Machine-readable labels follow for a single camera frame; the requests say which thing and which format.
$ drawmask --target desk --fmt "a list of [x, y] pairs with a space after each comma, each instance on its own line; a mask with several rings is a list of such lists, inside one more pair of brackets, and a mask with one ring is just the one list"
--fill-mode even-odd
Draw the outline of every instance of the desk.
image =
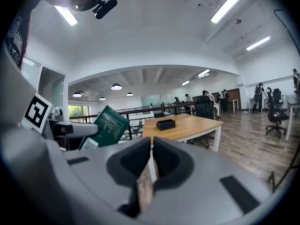
[[287, 127], [286, 137], [285, 140], [289, 140], [291, 134], [291, 127], [293, 121], [293, 108], [300, 108], [300, 98], [299, 95], [287, 95], [286, 96], [287, 103], [290, 109], [290, 119]]
[[[176, 123], [175, 128], [171, 128], [165, 131], [160, 131], [156, 127], [158, 121], [172, 119]], [[181, 114], [176, 116], [149, 119], [145, 121], [143, 128], [143, 137], [151, 137], [151, 143], [153, 143], [153, 137], [163, 137], [168, 139], [177, 140], [179, 142], [187, 142], [190, 139], [200, 137], [207, 133], [216, 131], [214, 148], [215, 152], [218, 152], [221, 137], [221, 126], [223, 122], [196, 117], [187, 114]]]
[[238, 100], [238, 99], [229, 100], [229, 102], [232, 102], [232, 105], [233, 105], [233, 112], [234, 112], [234, 113], [235, 113], [235, 102], [236, 102], [236, 104], [237, 104], [238, 110], [240, 109], [240, 108], [239, 108], [239, 100]]

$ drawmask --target ceiling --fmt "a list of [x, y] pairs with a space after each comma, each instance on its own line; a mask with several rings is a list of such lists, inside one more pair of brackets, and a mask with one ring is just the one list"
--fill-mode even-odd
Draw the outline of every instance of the ceiling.
[[[96, 101], [99, 102], [100, 97], [107, 97], [117, 91], [112, 91], [111, 87], [114, 83], [119, 83], [123, 87], [123, 91], [134, 92], [137, 87], [147, 91], [147, 87], [160, 89], [175, 88], [182, 85], [186, 81], [196, 79], [197, 75], [205, 69], [199, 67], [187, 66], [166, 66], [152, 68], [152, 66], [134, 69], [125, 72], [117, 72], [111, 75], [99, 76], [76, 83], [69, 87], [69, 99], [78, 101]], [[216, 71], [210, 71], [210, 75], [205, 78], [212, 78], [217, 75]], [[72, 97], [75, 91], [82, 91], [83, 96], [80, 98]]]
[[[241, 0], [218, 23], [210, 21], [226, 0], [118, 0], [118, 6], [102, 20], [92, 11], [78, 12], [78, 24], [71, 27], [58, 11], [40, 2], [32, 12], [30, 32], [72, 63], [100, 43], [122, 35], [131, 36], [155, 28], [173, 34], [193, 36], [238, 58], [254, 42], [285, 36], [285, 29], [272, 10], [272, 0]], [[242, 23], [235, 24], [236, 18]]]

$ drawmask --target wooden table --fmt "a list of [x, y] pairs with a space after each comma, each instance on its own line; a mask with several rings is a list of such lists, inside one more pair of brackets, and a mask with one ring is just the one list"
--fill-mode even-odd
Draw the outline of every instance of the wooden table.
[[[175, 120], [176, 127], [165, 131], [160, 131], [156, 127], [156, 123], [158, 121], [167, 120], [167, 119]], [[206, 119], [206, 118], [196, 117], [187, 114], [181, 114], [176, 116], [146, 120], [145, 125], [143, 127], [142, 136], [151, 137], [152, 143], [153, 143], [153, 137], [155, 136], [173, 139], [179, 142], [186, 143], [190, 139], [194, 139], [202, 135], [205, 135], [207, 133], [216, 131], [213, 150], [217, 152], [220, 145], [222, 124], [223, 122], [217, 120]]]

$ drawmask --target beam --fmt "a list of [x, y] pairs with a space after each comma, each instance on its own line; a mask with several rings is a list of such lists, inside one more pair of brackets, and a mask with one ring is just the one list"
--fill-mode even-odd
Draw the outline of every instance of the beam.
[[144, 79], [144, 70], [143, 69], [139, 69], [139, 75], [140, 75], [141, 83], [144, 83], [145, 79]]
[[123, 75], [123, 73], [118, 73], [119, 77], [123, 80], [123, 82], [126, 84], [126, 85], [130, 85], [130, 82], [128, 81], [128, 79]]
[[222, 30], [224, 30], [229, 24], [233, 22], [233, 18], [235, 16], [238, 17], [255, 1], [256, 0], [240, 0], [237, 4], [235, 4], [233, 8], [220, 20], [220, 22], [214, 24], [215, 29], [206, 37], [205, 43], [209, 43], [212, 39], [214, 39]]
[[103, 78], [103, 77], [97, 77], [97, 79], [99, 79], [101, 82], [106, 83], [106, 84], [108, 84], [108, 85], [110, 85], [110, 86], [113, 85], [111, 82], [107, 81], [107, 80], [106, 80], [105, 78]]
[[161, 68], [158, 70], [158, 72], [157, 72], [157, 74], [156, 74], [156, 77], [155, 77], [155, 79], [154, 79], [154, 83], [158, 83], [158, 81], [159, 81], [160, 78], [161, 78], [161, 75], [163, 74], [163, 71], [164, 71], [164, 68], [163, 68], [163, 67], [161, 67]]
[[166, 83], [172, 82], [176, 77], [179, 76], [179, 74], [180, 74], [182, 71], [183, 71], [183, 68], [177, 69], [175, 73], [173, 73], [171, 76], [169, 76], [169, 78], [167, 79]]

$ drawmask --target office chair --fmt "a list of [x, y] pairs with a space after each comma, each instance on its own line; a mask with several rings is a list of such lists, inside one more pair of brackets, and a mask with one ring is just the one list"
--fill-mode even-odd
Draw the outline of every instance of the office chair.
[[[210, 100], [208, 96], [199, 96], [195, 104], [195, 115], [202, 118], [214, 119], [214, 102]], [[190, 144], [194, 144], [195, 140], [204, 139], [205, 143], [202, 143], [206, 149], [210, 147], [208, 139], [214, 139], [210, 134], [203, 135], [201, 137], [188, 141]]]
[[278, 138], [281, 138], [281, 130], [284, 131], [284, 135], [286, 134], [286, 128], [280, 127], [279, 125], [281, 124], [281, 121], [288, 120], [289, 116], [283, 113], [282, 110], [279, 110], [278, 108], [275, 108], [274, 103], [273, 103], [273, 97], [271, 96], [272, 89], [267, 88], [267, 94], [268, 94], [268, 99], [269, 99], [269, 107], [270, 111], [268, 113], [268, 119], [270, 122], [275, 123], [275, 125], [268, 125], [266, 126], [266, 135], [272, 130], [275, 130], [276, 133], [278, 134]]
[[275, 108], [279, 108], [283, 105], [283, 96], [278, 88], [273, 91], [273, 104]]

